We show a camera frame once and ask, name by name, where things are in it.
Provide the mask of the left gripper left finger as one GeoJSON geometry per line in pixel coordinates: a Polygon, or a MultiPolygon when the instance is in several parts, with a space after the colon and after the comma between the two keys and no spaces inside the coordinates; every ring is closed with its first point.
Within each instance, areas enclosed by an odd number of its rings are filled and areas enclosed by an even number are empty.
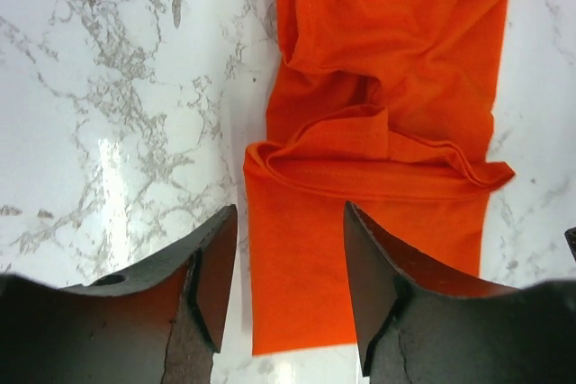
{"type": "Polygon", "coordinates": [[[89,285],[1,278],[4,383],[207,383],[221,350],[238,213],[89,285]]]}

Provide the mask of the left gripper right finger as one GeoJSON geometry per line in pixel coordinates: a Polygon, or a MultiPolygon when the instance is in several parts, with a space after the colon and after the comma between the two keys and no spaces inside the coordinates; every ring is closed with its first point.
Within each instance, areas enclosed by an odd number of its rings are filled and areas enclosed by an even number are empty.
{"type": "Polygon", "coordinates": [[[344,244],[361,372],[372,383],[574,382],[574,281],[516,289],[482,280],[353,203],[344,244]]]}

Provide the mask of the orange t shirt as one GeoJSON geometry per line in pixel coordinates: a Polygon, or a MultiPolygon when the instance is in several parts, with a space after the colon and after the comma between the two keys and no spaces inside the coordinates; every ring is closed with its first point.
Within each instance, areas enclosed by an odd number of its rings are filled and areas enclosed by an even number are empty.
{"type": "Polygon", "coordinates": [[[255,355],[356,340],[347,202],[477,275],[508,0],[275,0],[266,138],[247,147],[255,355]]]}

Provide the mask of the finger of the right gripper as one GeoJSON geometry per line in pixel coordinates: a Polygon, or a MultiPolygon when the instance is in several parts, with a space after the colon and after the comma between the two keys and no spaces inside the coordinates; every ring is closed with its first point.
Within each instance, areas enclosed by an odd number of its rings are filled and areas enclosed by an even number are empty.
{"type": "Polygon", "coordinates": [[[570,228],[565,232],[565,238],[570,248],[572,257],[576,260],[576,228],[570,228]]]}

